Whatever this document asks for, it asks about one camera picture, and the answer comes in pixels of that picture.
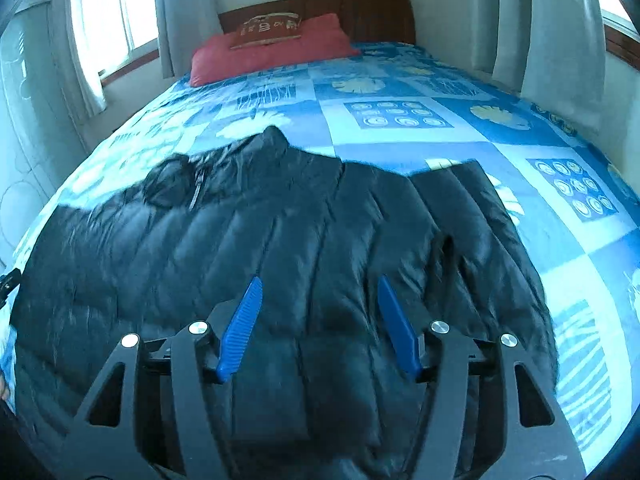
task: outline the blue patterned bed sheet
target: blue patterned bed sheet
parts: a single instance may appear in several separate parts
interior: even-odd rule
[[[24,268],[57,204],[91,207],[171,153],[211,150],[270,124],[310,152],[401,174],[478,160],[542,277],[560,355],[558,400],[593,469],[640,403],[638,197],[562,118],[415,46],[359,47],[361,57],[198,89],[178,81],[69,177],[23,238],[15,265]],[[0,364],[10,383],[14,296],[0,311]]]

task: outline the headboard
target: headboard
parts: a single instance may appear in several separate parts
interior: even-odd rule
[[[351,41],[401,41],[415,44],[414,12],[410,0],[277,0],[222,12],[224,32],[260,14],[295,12],[302,20],[335,12]]]

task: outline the black puffer jacket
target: black puffer jacket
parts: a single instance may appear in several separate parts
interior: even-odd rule
[[[209,413],[241,478],[377,479],[401,468],[425,386],[396,364],[376,304],[381,274],[414,318],[477,338],[514,333],[554,386],[542,284],[478,163],[407,178],[302,152],[269,127],[197,160],[175,156],[104,205],[60,206],[47,223],[12,323],[18,417],[52,466],[122,335],[171,336],[254,274],[263,308]],[[473,382],[469,393],[462,467]]]

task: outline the silver screw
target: silver screw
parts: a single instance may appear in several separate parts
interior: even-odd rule
[[[518,344],[518,338],[511,334],[502,334],[500,336],[500,342],[509,348],[513,348]]]
[[[140,341],[138,334],[127,334],[122,338],[121,343],[124,348],[133,348],[138,344],[138,341]]]
[[[431,323],[431,330],[437,334],[446,334],[449,331],[449,325],[444,321],[434,321]]]
[[[189,325],[189,332],[193,335],[204,334],[209,325],[204,321],[195,321]]]

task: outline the zipper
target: zipper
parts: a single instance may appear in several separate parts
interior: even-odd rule
[[[196,191],[193,193],[193,198],[191,199],[191,203],[189,204],[189,211],[193,211],[193,208],[198,201],[198,196],[200,195],[200,189],[202,188],[202,184],[204,182],[204,168],[200,168],[196,172]]]

